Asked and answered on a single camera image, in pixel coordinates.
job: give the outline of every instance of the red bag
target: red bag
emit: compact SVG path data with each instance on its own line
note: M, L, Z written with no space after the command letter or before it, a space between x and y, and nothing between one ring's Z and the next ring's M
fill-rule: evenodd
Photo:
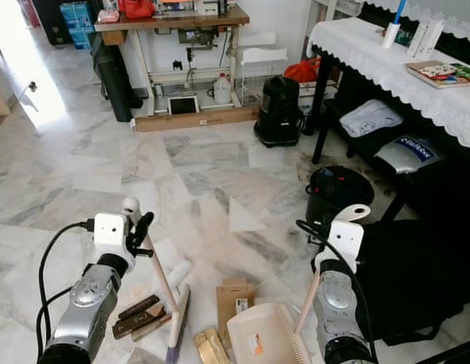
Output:
M118 0L118 6L127 19L151 17L155 11L151 0Z
M318 79L318 69L321 58L313 58L308 61L301 61L299 64L289 66L284 72L284 77L301 82L312 82Z

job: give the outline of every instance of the blue box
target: blue box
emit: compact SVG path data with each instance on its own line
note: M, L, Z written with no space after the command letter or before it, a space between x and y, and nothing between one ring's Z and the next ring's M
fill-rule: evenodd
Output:
M69 29L68 32L76 49L90 49L89 34L95 32L93 27Z
M86 2L61 4L60 11L68 29L93 27L90 7Z

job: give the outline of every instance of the marble floor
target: marble floor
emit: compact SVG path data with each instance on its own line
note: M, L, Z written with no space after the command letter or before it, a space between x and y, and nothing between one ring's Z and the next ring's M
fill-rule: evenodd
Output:
M0 126L0 364L36 357L36 275L49 239L66 224L119 211L125 196L156 214L149 233L166 272L185 259L192 263L180 363L200 362L193 337L217 326L215 287L223 278L248 278L257 303L287 303L296 317L292 305L301 308L314 251L294 221L304 218L304 187L316 168L342 164L363 173L378 196L372 220L389 203L368 166L344 156L336 135L314 166L317 135L302 136L292 148L266 149L253 135L253 121L135 133L115 121L92 84L88 52L71 46L44 52L32 75L38 89L21 91ZM404 209L399 218L411 216ZM91 253L88 233L65 234L46 266L47 294L74 283ZM139 258L122 282L108 327L122 309L153 292L160 292L158 281L149 261ZM52 305L53 322L66 305L66 298ZM313 363L321 364L316 325L310 312L303 337ZM135 347L164 358L168 330L135 344L129 337L114 340L108 329L95 364L126 364ZM470 304L433 341L393 348L378 342L377 350L382 363L412 363L468 339Z

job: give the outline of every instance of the plastic jug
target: plastic jug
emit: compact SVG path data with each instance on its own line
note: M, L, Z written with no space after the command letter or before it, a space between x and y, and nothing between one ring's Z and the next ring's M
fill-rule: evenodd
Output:
M227 80L225 74L220 74L220 77L213 84L213 97L217 104L230 104L231 97L231 85L230 81Z

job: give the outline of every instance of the broom handle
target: broom handle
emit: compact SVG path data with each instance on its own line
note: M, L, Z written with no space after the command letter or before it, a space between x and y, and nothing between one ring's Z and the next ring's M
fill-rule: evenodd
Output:
M171 292L171 288L169 287L168 280L166 279L165 272L162 270L161 263L159 262L158 254L156 254L156 251L154 249L154 246L152 245L151 238L149 237L149 234L146 235L146 238L144 239L144 244L146 245L147 249L152 250L152 266L154 267L154 270L156 274L158 275L159 282L161 283L162 289L164 290L164 294L166 294L166 297L168 298L169 306L171 307L172 312L178 312L176 300L174 299L173 292Z
M314 273L314 278L312 279L311 287L308 290L308 294L305 296L304 306L302 307L301 315L299 316L299 320L297 320L296 329L294 330L295 335L299 335L302 326L304 325L306 316L308 315L309 309L311 308L311 303L314 300L316 291L318 290L319 278L319 272Z

